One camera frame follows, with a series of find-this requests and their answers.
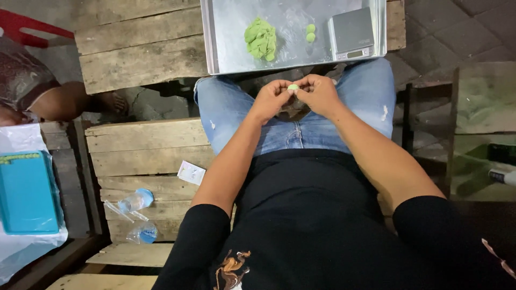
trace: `white packet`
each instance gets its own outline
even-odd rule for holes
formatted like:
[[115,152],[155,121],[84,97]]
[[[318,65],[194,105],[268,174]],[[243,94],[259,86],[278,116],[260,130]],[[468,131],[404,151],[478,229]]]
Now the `white packet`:
[[181,180],[201,185],[205,173],[205,169],[183,160],[181,167],[179,167],[178,177]]

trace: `small green ball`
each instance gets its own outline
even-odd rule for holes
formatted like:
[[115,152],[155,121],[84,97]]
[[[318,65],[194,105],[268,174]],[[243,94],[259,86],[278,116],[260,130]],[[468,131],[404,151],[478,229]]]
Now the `small green ball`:
[[307,34],[309,34],[309,33],[314,33],[314,32],[315,32],[315,25],[313,25],[313,24],[309,24],[309,25],[307,26]]
[[314,42],[314,40],[315,40],[315,34],[314,33],[310,32],[309,34],[307,34],[307,41],[309,43]]

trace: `metal tray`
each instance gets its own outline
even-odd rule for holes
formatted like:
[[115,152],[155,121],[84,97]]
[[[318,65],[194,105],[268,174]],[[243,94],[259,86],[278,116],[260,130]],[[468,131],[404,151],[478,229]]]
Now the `metal tray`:
[[[201,0],[208,73],[211,75],[313,66],[333,61],[328,21],[334,15],[370,7],[375,47],[368,58],[387,53],[386,0]],[[273,61],[254,59],[244,31],[256,18],[276,28]],[[307,43],[305,28],[316,26]]]

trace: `blue plastic container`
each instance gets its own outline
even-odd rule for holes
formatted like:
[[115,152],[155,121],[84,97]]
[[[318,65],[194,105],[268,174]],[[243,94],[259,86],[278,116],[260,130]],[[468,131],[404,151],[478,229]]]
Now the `blue plastic container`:
[[0,155],[0,217],[6,234],[59,232],[51,170],[46,152]]

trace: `blue jeans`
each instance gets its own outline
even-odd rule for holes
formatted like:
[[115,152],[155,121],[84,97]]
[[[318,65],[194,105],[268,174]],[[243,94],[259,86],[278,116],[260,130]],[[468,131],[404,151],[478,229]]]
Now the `blue jeans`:
[[[355,115],[391,138],[396,92],[389,61],[379,58],[347,67],[335,88],[338,97]],[[198,80],[195,102],[213,151],[219,154],[254,99],[225,77],[208,77]],[[262,127],[254,156],[290,148],[332,149],[351,154],[335,125],[312,111],[297,122],[272,118]]]

